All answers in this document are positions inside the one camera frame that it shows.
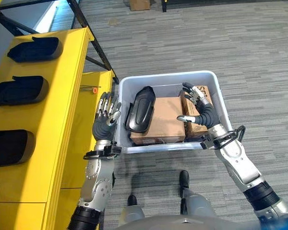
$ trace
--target cardboard box on floor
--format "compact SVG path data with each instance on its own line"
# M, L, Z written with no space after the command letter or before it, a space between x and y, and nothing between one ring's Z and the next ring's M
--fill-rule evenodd
M150 10L150 0L129 0L132 11Z
M182 114L179 97L156 98L154 114L145 133L131 133L136 145L182 142L185 139L184 124L176 119Z
M200 91L202 91L205 97L207 98L207 100L210 103L212 103L208 87L205 85L200 85L200 86L197 86L197 88ZM195 105L190 100L184 97L185 94L187 93L184 91L180 92L180 99L181 99L183 114L188 115L188 116L198 116L199 113L196 110ZM194 123L185 123L185 130L186 130L187 139L200 138L202 135L207 134L206 126L201 126L201 125L194 124Z

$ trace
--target grey carpet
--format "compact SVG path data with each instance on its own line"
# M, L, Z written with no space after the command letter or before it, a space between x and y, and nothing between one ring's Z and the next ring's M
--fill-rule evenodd
M126 2L81 1L117 76L213 71L232 126L247 127L249 158L288 202L288 1L185 4L167 13L157 0L150 11L137 12ZM92 47L88 53L96 57ZM85 70L98 69L86 64ZM256 220L213 151L156 152L116 159L104 229L117 226L130 192L146 216L178 214L180 170L189 171L191 189L210 200L219 217Z

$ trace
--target robotic hand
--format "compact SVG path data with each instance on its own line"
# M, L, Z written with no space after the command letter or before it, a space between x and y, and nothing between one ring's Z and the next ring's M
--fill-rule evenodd
M288 220L288 206L276 195L246 156L241 144L245 127L227 131L221 124L215 108L207 101L204 94L189 83L182 85L183 90L189 94L185 97L193 102L200 115L180 115L177 119L207 126L209 135L203 137L202 147L215 150L217 157L225 164L230 177L252 205L260 222L267 228L278 229Z
M111 142L114 136L116 121L120 117L120 106L117 100L111 103L111 93L104 92L97 105L93 136L96 144L93 151L86 153L88 160L85 168L85 182L81 197L75 209L69 230L94 230L99 223L99 216L104 211L114 186L114 160L121 148Z

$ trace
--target black plastic part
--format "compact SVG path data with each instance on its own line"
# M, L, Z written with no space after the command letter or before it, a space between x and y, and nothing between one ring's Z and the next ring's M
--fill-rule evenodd
M99 223L100 212L88 207L77 206L71 221L69 230L95 230Z
M33 42L23 42L10 49L8 57L16 62L47 61L58 58L63 45L57 37L32 37Z
M183 170L179 174L179 185L180 185L180 197L182 198L182 193L184 188L189 188L189 173L186 170Z
M48 93L48 82L42 76L13 76L13 79L0 83L0 105L37 103Z
M280 200L266 181L243 193L255 211L272 206Z
M0 167L26 162L34 148L33 133L23 129L0 131Z
M95 140L113 140L115 126L108 126L106 120L107 117L95 120L92 129Z
M127 200L127 206L138 205L135 195L131 194Z
M94 150L87 152L84 156L84 160L93 160L93 159L99 159L104 157L113 157L116 155L121 154L121 147L109 145L105 146L104 150Z
M181 199L181 202L180 202L180 214L181 215L187 215L188 214L185 198Z
M130 103L125 126L135 133L144 133L148 130L154 112L156 96L150 86L141 89Z
M162 0L161 4L162 4L162 12L165 13L167 11L167 2L165 0Z
M216 109L210 104L197 103L196 109L200 113L199 116L195 116L195 123L211 128L220 124L220 119L217 115Z

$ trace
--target plastic bin rim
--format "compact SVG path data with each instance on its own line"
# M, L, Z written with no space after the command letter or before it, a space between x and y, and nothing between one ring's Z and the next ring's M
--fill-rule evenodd
M150 75L138 75L138 76L130 76L130 77L126 77L124 79L122 79L120 81L120 88L122 87L122 85L124 84L124 82L130 78L137 78L137 77L141 77L141 78L149 78L149 77L160 77L160 76L168 76L168 75L182 75L182 74L197 74L197 73L209 73L213 76L215 82L217 82L217 87L219 88L219 84L217 81L217 77L216 74L213 73L210 70L197 70L197 71L188 71L188 72L177 72L177 73L161 73L161 74L150 74Z

